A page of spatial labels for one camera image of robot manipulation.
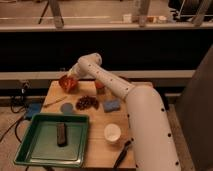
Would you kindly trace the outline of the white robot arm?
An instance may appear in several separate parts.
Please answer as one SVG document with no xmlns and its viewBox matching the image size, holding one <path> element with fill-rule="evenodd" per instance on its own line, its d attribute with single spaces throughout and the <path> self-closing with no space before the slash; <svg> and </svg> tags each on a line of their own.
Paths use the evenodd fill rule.
<svg viewBox="0 0 213 171">
<path fill-rule="evenodd" d="M 91 75 L 126 103 L 137 171 L 181 171 L 171 127 L 159 93 L 146 84 L 134 85 L 100 67 L 98 53 L 81 56 L 67 76 Z"/>
</svg>

